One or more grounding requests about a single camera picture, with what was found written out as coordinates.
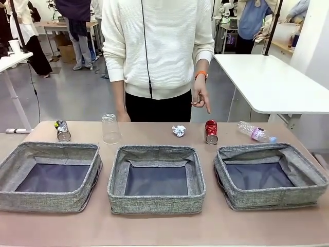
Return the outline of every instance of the dark blue basket bottom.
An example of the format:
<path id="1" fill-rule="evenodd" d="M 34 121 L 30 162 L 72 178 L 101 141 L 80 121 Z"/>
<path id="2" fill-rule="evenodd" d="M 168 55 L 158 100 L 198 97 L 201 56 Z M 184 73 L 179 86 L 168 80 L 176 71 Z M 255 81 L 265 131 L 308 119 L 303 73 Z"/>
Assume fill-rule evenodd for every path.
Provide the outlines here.
<path id="1" fill-rule="evenodd" d="M 126 196 L 187 196 L 185 167 L 134 167 L 130 165 Z"/>
<path id="2" fill-rule="evenodd" d="M 235 184 L 242 190 L 294 187 L 279 163 L 226 164 Z"/>
<path id="3" fill-rule="evenodd" d="M 88 165 L 36 164 L 16 191 L 21 192 L 72 192 L 80 188 Z"/>

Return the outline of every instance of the shoe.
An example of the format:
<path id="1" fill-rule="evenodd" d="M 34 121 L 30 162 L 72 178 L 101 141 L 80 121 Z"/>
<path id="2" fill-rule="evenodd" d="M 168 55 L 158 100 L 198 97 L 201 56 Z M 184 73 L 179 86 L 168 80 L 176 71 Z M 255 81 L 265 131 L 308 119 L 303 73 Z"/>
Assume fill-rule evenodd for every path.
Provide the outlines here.
<path id="1" fill-rule="evenodd" d="M 80 70 L 80 69 L 82 69 L 82 66 L 81 65 L 75 65 L 74 67 L 73 67 L 73 70 Z"/>

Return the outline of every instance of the red can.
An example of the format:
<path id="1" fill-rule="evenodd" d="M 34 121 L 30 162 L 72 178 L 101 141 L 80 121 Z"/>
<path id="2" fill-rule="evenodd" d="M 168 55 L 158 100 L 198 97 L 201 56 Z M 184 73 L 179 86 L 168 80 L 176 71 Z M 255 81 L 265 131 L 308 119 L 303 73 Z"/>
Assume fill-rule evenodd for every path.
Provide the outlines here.
<path id="1" fill-rule="evenodd" d="M 206 143 L 215 145 L 218 141 L 217 137 L 217 123 L 214 120 L 209 120 L 205 125 L 206 129 Z"/>

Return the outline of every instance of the white paper cup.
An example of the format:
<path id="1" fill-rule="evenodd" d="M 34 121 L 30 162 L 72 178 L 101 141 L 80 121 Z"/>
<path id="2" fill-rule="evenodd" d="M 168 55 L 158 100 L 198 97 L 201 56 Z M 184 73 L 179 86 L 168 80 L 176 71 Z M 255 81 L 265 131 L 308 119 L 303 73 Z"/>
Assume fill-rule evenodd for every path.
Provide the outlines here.
<path id="1" fill-rule="evenodd" d="M 20 54 L 21 53 L 20 43 L 19 43 L 18 40 L 10 40 L 8 42 L 10 44 L 10 47 L 11 47 L 12 51 L 15 54 Z"/>

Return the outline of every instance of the plastic cup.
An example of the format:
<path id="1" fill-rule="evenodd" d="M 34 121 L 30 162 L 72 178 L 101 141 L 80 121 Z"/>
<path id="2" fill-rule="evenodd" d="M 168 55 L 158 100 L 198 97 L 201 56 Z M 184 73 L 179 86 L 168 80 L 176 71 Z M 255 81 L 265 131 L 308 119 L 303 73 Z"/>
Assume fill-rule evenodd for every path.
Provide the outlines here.
<path id="1" fill-rule="evenodd" d="M 21 52 L 21 47 L 20 47 L 20 43 L 18 40 L 10 40 L 8 41 L 9 44 L 10 44 L 10 47 L 12 49 L 12 51 L 15 53 L 15 54 L 20 54 L 22 53 Z"/>
<path id="2" fill-rule="evenodd" d="M 109 145 L 116 144 L 121 139 L 117 117 L 114 114 L 106 114 L 102 117 L 103 142 Z"/>

